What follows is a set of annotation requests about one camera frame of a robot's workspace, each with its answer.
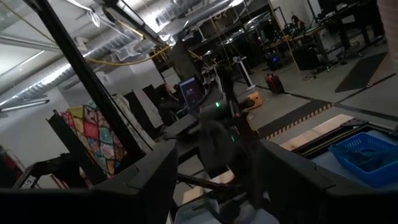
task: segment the yellow cable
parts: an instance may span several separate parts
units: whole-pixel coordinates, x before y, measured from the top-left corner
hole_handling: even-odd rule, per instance
[[[169,49],[170,47],[165,47],[162,50],[158,51],[156,54],[152,55],[151,57],[144,59],[144,60],[140,60],[138,62],[129,62],[129,63],[113,63],[113,62],[105,62],[105,61],[101,61],[101,60],[95,60],[95,59],[91,59],[88,58],[87,60],[94,62],[94,63],[100,63],[100,64],[104,64],[104,65],[112,65],[112,66],[128,66],[128,65],[137,65],[139,63],[142,62],[146,62],[148,60],[153,59],[154,57],[158,56],[159,54],[161,54],[162,52],[164,52],[165,50]]]
[[[274,16],[274,19],[275,19],[276,22],[278,23],[278,26],[279,26],[280,31],[282,31],[282,34],[283,34],[284,37],[285,37],[286,35],[285,35],[285,32],[284,32],[284,29],[283,29],[282,26],[280,25],[280,22],[279,22],[279,20],[277,19],[276,15],[275,15],[274,6],[272,5],[272,3],[271,3],[270,0],[268,0],[268,4],[269,4],[270,7],[271,7],[272,15]],[[296,67],[297,67],[297,70],[298,70],[298,74],[299,74],[300,77],[301,77],[301,71],[300,71],[300,69],[299,69],[299,65],[297,65],[296,59],[294,59],[293,50],[292,50],[292,48],[291,48],[291,46],[290,46],[290,44],[289,44],[289,40],[288,40],[288,39],[286,39],[286,43],[287,43],[287,46],[288,46],[288,48],[289,48],[289,52],[290,52],[290,54],[291,54],[291,56],[292,56],[292,58],[293,58],[294,64],[296,64]]]
[[[218,22],[216,21],[216,25],[218,26],[218,28],[220,28],[220,30],[222,29],[221,26],[218,24]],[[236,51],[236,53],[238,53],[239,57],[242,57],[242,55],[239,53],[239,51],[236,49],[236,47],[234,46],[233,43],[231,43],[232,48]]]
[[[118,22],[119,22],[122,26],[124,26],[125,28],[127,28],[127,29],[133,31],[134,33],[136,33],[137,35],[139,35],[140,37],[143,37],[143,36],[144,36],[144,34],[141,34],[140,32],[138,32],[137,30],[133,29],[133,28],[130,27],[129,25],[125,24],[124,22],[122,22],[122,21],[118,21]]]
[[[214,30],[215,30],[216,33],[217,33],[217,36],[218,36],[218,39],[220,40],[220,43],[222,44],[222,41],[223,41],[223,40],[221,40],[220,34],[218,33],[218,30],[217,30],[217,27],[216,27],[216,25],[214,24],[213,18],[210,18],[210,21],[211,21],[211,23],[213,24]],[[222,46],[223,46],[223,49],[224,49],[224,52],[225,52],[226,59],[227,59],[229,65],[232,67],[232,64],[231,64],[231,62],[229,61],[228,53],[226,52],[225,46],[224,46],[223,44],[222,44]]]
[[[252,18],[251,15],[250,15],[249,9],[248,9],[246,6],[245,6],[245,8],[246,8],[246,11],[248,12],[248,16],[249,16],[250,20],[252,20],[253,18]],[[254,27],[254,29],[256,30],[257,35],[260,37],[260,42],[261,42],[262,47],[264,47],[264,49],[265,49],[265,48],[266,48],[266,45],[265,45],[265,44],[263,43],[263,41],[262,41],[260,32],[257,30],[257,27]]]
[[[36,30],[38,33],[40,33],[43,37],[45,37],[46,39],[48,39],[49,41],[55,43],[55,41],[53,39],[51,39],[49,36],[45,35],[42,31],[40,31],[38,28],[34,27],[30,22],[28,22],[26,19],[24,19],[21,15],[19,15],[16,11],[12,10],[11,7],[9,7],[9,5],[7,3],[5,3],[3,0],[0,0],[0,3],[7,8],[8,10],[10,10],[14,15],[16,15],[20,20],[26,22],[28,25],[31,26],[31,28],[33,28],[34,30]]]
[[[34,30],[36,30],[39,34],[41,34],[43,37],[45,37],[47,40],[53,42],[56,44],[56,42],[51,39],[49,36],[45,35],[42,31],[40,31],[38,28],[36,28],[35,26],[33,26],[30,22],[28,22],[25,18],[23,18],[21,15],[19,15],[16,11],[12,10],[11,7],[9,7],[9,5],[7,3],[5,3],[3,0],[0,0],[0,3],[7,8],[8,10],[10,10],[14,15],[16,15],[20,20],[24,21],[26,24],[28,24],[31,28],[33,28]],[[157,52],[156,54],[152,55],[151,57],[144,59],[144,60],[140,60],[138,62],[129,62],[129,63],[113,63],[113,62],[105,62],[105,61],[101,61],[101,60],[95,60],[92,58],[86,58],[87,61],[93,62],[93,63],[99,63],[99,64],[103,64],[103,65],[112,65],[112,66],[128,66],[128,65],[136,65],[138,63],[141,62],[146,62],[150,59],[153,59],[154,57],[158,56],[159,54],[161,54],[162,52],[166,51],[167,49],[169,49],[170,47],[165,47],[162,50],[160,50],[159,52]]]

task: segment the black pole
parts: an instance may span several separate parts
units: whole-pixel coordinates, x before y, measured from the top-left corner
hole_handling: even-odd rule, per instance
[[[313,7],[312,7],[312,5],[310,3],[310,0],[307,0],[307,2],[308,2],[308,5],[310,6],[310,10],[311,10],[311,13],[312,13],[312,19],[315,19],[315,22],[318,22],[317,16],[315,15],[315,13],[313,11]]]
[[[47,1],[24,0],[40,17],[52,37],[58,44],[64,56],[69,61],[80,81],[96,103],[99,110],[113,129],[129,157],[136,160],[145,156],[124,121],[113,106],[104,88],[100,88],[100,81],[94,71],[73,43],[65,27]]]

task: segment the blue plastic basket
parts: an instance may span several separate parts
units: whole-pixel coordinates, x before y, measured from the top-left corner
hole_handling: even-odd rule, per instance
[[[396,146],[389,144],[383,140],[370,136],[366,133],[359,133],[349,139],[346,139],[337,144],[337,146],[345,147],[353,152],[361,152],[365,149],[372,149],[379,152],[388,152],[391,150],[398,150]],[[384,167],[380,167],[371,172],[366,172],[357,167],[344,156],[335,145],[329,147],[329,151],[333,153],[337,161],[345,168],[351,171],[355,176],[362,179],[371,187],[380,187],[382,185],[390,184],[398,180],[398,161],[390,163]]]

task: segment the person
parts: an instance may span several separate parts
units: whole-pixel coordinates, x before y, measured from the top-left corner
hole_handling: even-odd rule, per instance
[[[292,16],[292,23],[296,30],[305,30],[305,23],[301,21],[297,16]]]
[[[155,90],[160,97],[159,115],[163,123],[166,126],[170,126],[177,119],[176,112],[184,107],[184,102],[181,99],[183,96],[180,96],[179,87],[176,89],[175,94],[172,94],[171,87],[166,84],[160,85]]]

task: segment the yellow and black striped tape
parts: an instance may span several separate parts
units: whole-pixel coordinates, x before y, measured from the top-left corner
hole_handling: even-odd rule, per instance
[[[387,57],[388,54],[384,57],[383,61],[381,61],[379,67],[376,69],[376,71],[374,72],[373,76],[371,77],[371,79],[369,80],[368,84],[366,85],[366,88],[369,88],[370,86],[373,86],[374,83],[377,82],[377,79],[379,78],[380,72],[382,70],[382,68],[384,68],[384,66],[386,65],[387,62]]]
[[[316,115],[318,115],[318,114],[330,109],[333,105],[334,105],[334,103],[328,103],[327,105],[325,105],[325,106],[323,106],[323,107],[321,107],[321,108],[309,113],[308,115],[306,115],[306,116],[294,121],[293,123],[289,124],[288,126],[286,126],[284,128],[281,128],[278,131],[268,135],[267,136],[267,140],[270,140],[270,139],[272,139],[272,138],[284,133],[285,131],[289,130],[290,128],[293,128],[294,126],[296,126],[296,125],[298,125],[298,124],[300,124],[300,123],[312,118],[313,116],[316,116]]]

